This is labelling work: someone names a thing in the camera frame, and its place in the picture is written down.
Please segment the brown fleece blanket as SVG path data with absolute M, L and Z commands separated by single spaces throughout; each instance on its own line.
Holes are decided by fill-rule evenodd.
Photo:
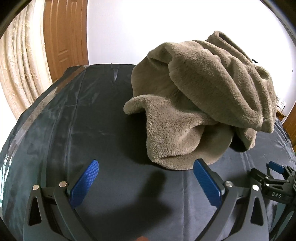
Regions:
M 250 150 L 258 132 L 274 130 L 271 76 L 220 31 L 159 45 L 133 68 L 131 84 L 123 110 L 145 113 L 147 155 L 167 169 L 213 164 L 233 138 Z

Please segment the wooden door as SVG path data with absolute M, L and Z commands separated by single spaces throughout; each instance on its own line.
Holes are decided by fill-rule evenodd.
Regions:
M 87 65 L 87 3 L 80 0 L 45 1 L 44 41 L 52 81 L 72 66 Z
M 295 108 L 292 109 L 290 114 L 288 115 L 287 119 L 283 123 L 283 127 L 285 131 L 287 132 L 293 150 L 295 151 L 295 134 L 296 134 L 296 113 L 295 113 Z

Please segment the wooden desk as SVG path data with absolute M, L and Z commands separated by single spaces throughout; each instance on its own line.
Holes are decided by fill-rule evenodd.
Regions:
M 276 110 L 276 117 L 280 120 L 283 121 L 284 118 L 286 118 L 287 116 L 285 114 L 283 114 L 281 111 Z

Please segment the dark bed cover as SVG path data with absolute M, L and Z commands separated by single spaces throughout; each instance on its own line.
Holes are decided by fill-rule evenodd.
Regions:
M 136 65 L 83 65 L 68 68 L 19 118 L 1 151 L 1 240 L 23 240 L 32 187 L 71 181 L 89 162 L 99 173 L 75 208 L 96 240 L 196 240 L 217 208 L 204 194 L 193 168 L 171 170 L 147 155 L 144 112 L 128 115 Z M 295 152 L 276 117 L 272 133 L 258 132 L 245 150 L 237 138 L 213 164 L 223 181 L 237 187 L 259 184 L 252 168 L 267 174 L 273 161 L 295 170 Z M 269 233 L 285 205 L 267 199 Z M 219 240 L 245 216 L 235 206 Z M 269 240 L 295 240 L 270 238 Z

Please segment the beige curtain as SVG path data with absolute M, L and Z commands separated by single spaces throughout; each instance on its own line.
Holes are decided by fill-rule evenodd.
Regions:
M 45 1 L 31 1 L 1 37 L 1 86 L 15 116 L 53 83 L 43 30 Z

